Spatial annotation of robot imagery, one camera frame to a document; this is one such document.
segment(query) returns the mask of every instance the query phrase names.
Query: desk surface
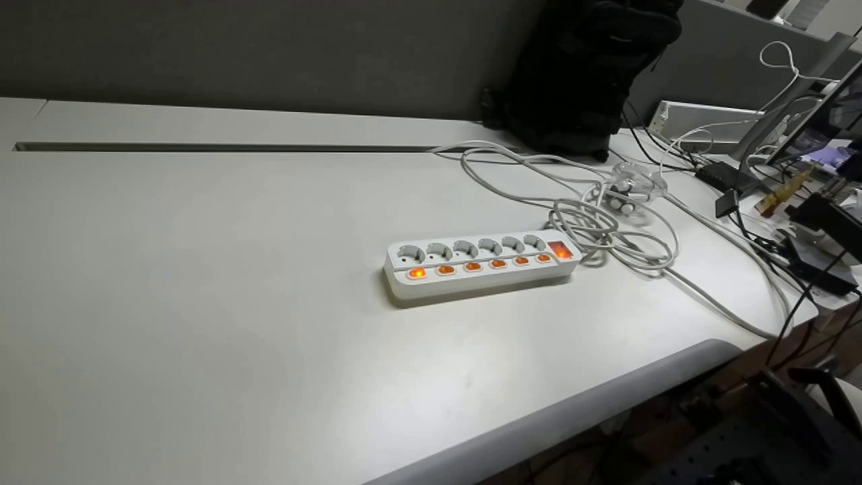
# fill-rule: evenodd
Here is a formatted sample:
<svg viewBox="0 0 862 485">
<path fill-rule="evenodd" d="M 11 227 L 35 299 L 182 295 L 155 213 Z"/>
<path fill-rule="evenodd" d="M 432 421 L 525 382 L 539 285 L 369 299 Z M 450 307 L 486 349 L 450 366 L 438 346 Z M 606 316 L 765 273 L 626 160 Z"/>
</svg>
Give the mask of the desk surface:
<svg viewBox="0 0 862 485">
<path fill-rule="evenodd" d="M 551 188 L 516 167 L 488 175 Z M 699 192 L 686 175 L 672 188 Z M 656 207 L 679 229 L 679 273 L 777 332 L 761 269 Z M 388 301 L 388 242 L 541 221 L 430 153 L 4 153 L 0 483 L 422 479 L 447 450 L 575 397 L 626 382 L 493 450 L 525 458 L 761 342 L 621 265 Z M 663 380 L 626 380 L 669 358 Z"/>
</svg>

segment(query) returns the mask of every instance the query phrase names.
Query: computer monitor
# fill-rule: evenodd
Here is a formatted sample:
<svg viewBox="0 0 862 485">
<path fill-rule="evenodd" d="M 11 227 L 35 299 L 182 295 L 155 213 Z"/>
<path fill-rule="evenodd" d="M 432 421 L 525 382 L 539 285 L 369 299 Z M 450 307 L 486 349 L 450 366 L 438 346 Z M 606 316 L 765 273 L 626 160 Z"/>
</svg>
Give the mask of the computer monitor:
<svg viewBox="0 0 862 485">
<path fill-rule="evenodd" d="M 862 141 L 862 62 L 797 125 L 770 163 L 805 163 L 836 175 L 859 156 L 854 141 Z"/>
</svg>

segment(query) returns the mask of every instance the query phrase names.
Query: gray wall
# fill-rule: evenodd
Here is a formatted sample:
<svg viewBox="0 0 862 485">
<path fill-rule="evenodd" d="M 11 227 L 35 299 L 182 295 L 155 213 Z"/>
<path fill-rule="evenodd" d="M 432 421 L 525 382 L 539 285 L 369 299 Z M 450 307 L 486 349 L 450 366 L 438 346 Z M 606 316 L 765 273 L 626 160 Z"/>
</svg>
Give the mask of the gray wall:
<svg viewBox="0 0 862 485">
<path fill-rule="evenodd" d="M 545 0 L 0 0 L 0 95 L 474 117 L 516 64 Z M 686 36 L 633 89 L 761 105 L 787 74 L 757 48 L 784 37 L 809 67 L 822 41 L 687 0 Z"/>
</svg>

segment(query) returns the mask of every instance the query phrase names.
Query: power strip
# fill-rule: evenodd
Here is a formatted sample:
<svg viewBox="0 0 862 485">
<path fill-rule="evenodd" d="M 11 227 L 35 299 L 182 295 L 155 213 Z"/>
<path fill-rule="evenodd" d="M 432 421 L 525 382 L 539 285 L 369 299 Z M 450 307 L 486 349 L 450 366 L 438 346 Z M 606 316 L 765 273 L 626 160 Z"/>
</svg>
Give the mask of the power strip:
<svg viewBox="0 0 862 485">
<path fill-rule="evenodd" d="M 567 280 L 582 254 L 564 231 L 509 231 L 393 242 L 387 277 L 399 301 L 470 297 Z"/>
</svg>

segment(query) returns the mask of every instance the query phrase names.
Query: white power strip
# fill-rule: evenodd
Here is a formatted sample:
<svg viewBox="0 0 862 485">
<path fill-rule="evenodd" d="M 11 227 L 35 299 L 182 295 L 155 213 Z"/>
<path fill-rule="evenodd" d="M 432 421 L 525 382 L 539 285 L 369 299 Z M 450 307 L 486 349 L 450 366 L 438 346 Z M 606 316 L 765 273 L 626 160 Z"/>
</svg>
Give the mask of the white power strip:
<svg viewBox="0 0 862 485">
<path fill-rule="evenodd" d="M 567 280 L 582 254 L 564 231 L 509 231 L 393 242 L 387 277 L 399 301 Z"/>
</svg>

